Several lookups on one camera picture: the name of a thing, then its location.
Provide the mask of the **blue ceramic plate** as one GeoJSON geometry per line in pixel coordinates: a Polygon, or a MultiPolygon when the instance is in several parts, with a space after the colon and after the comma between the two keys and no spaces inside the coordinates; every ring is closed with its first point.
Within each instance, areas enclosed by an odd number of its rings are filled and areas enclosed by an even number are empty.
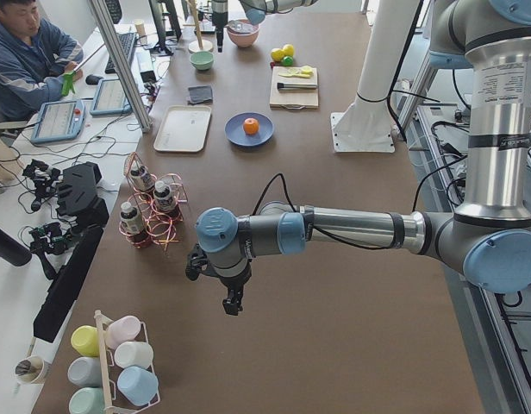
{"type": "Polygon", "coordinates": [[[275,127],[271,119],[256,112],[243,112],[232,116],[225,124],[227,139],[239,147],[259,147],[269,141],[275,127]],[[258,122],[258,130],[254,134],[248,134],[244,129],[247,119],[255,119],[258,122]]]}

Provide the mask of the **orange mandarin fruit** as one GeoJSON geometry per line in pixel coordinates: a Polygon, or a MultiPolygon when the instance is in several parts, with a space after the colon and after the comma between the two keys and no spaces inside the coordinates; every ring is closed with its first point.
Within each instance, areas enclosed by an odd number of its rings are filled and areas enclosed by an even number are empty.
{"type": "Polygon", "coordinates": [[[243,130],[247,135],[256,135],[259,132],[259,121],[254,117],[248,117],[242,124],[243,130]]]}

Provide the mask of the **pink bowl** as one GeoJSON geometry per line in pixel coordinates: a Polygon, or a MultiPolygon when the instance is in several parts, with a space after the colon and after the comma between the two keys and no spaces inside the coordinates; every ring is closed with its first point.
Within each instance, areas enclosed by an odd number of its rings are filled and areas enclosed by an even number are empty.
{"type": "MultiPolygon", "coordinates": [[[[233,19],[241,20],[243,22],[250,23],[247,19],[233,19]]],[[[237,46],[237,47],[250,47],[257,40],[259,35],[259,25],[253,25],[254,31],[248,34],[236,33],[230,30],[227,26],[228,38],[237,46]]]]}

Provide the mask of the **green lime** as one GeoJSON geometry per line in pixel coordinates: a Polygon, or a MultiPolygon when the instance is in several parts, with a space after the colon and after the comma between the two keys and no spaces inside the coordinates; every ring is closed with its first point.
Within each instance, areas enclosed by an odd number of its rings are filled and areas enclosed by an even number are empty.
{"type": "Polygon", "coordinates": [[[280,63],[282,66],[285,66],[285,67],[293,66],[294,59],[292,56],[284,56],[282,60],[280,61],[280,63]]]}

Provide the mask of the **dark drink bottle middle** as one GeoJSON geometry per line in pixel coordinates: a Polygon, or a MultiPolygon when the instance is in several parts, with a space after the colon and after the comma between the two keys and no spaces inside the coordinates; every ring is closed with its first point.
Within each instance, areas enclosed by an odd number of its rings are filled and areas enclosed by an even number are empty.
{"type": "Polygon", "coordinates": [[[178,201],[174,197],[171,187],[162,180],[157,180],[154,185],[153,199],[156,210],[165,213],[171,218],[179,215],[178,201]]]}

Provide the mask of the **cream plastic tray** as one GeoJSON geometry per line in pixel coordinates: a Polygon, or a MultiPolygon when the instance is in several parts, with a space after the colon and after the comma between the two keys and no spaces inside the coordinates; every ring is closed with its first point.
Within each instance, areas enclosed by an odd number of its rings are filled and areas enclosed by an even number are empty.
{"type": "Polygon", "coordinates": [[[163,153],[197,153],[203,150],[211,108],[206,105],[172,105],[156,134],[153,148],[163,153]]]}

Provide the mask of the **white plastic cup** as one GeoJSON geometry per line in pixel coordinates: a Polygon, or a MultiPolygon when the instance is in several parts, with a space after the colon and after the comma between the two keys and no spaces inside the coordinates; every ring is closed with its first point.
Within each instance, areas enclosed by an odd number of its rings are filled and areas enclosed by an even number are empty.
{"type": "Polygon", "coordinates": [[[153,347],[147,342],[124,342],[114,353],[114,360],[118,367],[131,366],[148,369],[153,362],[153,347]]]}

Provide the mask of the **blue plastic cup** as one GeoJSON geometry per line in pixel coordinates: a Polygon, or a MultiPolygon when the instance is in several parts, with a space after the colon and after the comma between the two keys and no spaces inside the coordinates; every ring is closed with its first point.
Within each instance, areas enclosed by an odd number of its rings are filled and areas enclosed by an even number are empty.
{"type": "Polygon", "coordinates": [[[136,406],[149,404],[159,389],[157,376],[138,366],[124,368],[116,384],[128,401],[136,406]]]}

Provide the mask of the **teach pendant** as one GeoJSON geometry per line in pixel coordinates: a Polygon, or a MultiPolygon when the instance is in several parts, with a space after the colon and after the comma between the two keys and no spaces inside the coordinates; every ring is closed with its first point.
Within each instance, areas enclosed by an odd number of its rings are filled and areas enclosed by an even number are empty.
{"type": "Polygon", "coordinates": [[[85,105],[82,100],[44,103],[30,141],[42,144],[73,140],[81,133],[84,119],[85,105]]]}
{"type": "Polygon", "coordinates": [[[90,114],[94,117],[124,116],[132,113],[131,105],[118,78],[103,78],[97,84],[90,114]]]}

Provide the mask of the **grey plastic cup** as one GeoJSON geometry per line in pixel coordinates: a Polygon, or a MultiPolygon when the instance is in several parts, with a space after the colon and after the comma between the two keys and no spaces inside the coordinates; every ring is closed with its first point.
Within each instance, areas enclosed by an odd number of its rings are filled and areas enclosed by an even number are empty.
{"type": "Polygon", "coordinates": [[[102,385],[100,360],[96,357],[78,357],[68,367],[67,378],[75,386],[100,387],[102,385]]]}

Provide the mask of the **green clamp tool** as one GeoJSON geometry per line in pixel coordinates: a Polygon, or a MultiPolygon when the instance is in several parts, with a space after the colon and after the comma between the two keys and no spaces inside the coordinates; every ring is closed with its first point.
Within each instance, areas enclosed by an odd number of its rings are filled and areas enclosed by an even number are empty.
{"type": "Polygon", "coordinates": [[[75,71],[70,71],[63,75],[63,85],[61,89],[61,95],[63,97],[75,92],[74,77],[76,74],[75,71]]]}

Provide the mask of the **mint green plastic cup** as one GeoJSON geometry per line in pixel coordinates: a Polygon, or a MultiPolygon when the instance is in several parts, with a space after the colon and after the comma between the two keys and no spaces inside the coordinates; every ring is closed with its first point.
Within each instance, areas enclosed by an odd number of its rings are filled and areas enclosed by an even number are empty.
{"type": "Polygon", "coordinates": [[[104,395],[100,387],[84,387],[77,390],[68,405],[71,414],[102,414],[104,395]]]}

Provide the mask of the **seated person blue jacket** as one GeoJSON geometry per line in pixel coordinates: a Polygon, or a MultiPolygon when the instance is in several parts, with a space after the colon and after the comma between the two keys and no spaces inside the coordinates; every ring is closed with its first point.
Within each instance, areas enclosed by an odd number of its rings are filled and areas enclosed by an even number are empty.
{"type": "Polygon", "coordinates": [[[30,118],[62,98],[64,75],[84,58],[82,46],[40,17],[35,1],[0,1],[0,117],[30,118]]]}

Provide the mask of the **aluminium frame post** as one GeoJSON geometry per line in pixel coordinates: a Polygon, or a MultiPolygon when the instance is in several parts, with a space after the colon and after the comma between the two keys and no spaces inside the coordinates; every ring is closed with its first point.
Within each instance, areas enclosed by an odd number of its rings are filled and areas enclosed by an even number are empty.
{"type": "Polygon", "coordinates": [[[91,14],[94,16],[99,32],[103,38],[109,56],[115,64],[116,74],[122,83],[122,88],[135,114],[143,133],[150,132],[152,121],[147,113],[147,109],[142,102],[137,84],[135,83],[131,65],[122,51],[121,42],[118,39],[114,23],[109,15],[104,0],[88,0],[91,14]]]}

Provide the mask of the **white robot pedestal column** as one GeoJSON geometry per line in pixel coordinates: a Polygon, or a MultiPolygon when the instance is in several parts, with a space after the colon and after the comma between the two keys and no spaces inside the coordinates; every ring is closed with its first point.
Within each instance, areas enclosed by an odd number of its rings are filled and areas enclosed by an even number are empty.
{"type": "Polygon", "coordinates": [[[400,71],[404,49],[413,37],[421,1],[378,3],[353,103],[331,114],[331,133],[337,153],[395,151],[390,114],[391,89],[400,71]]]}

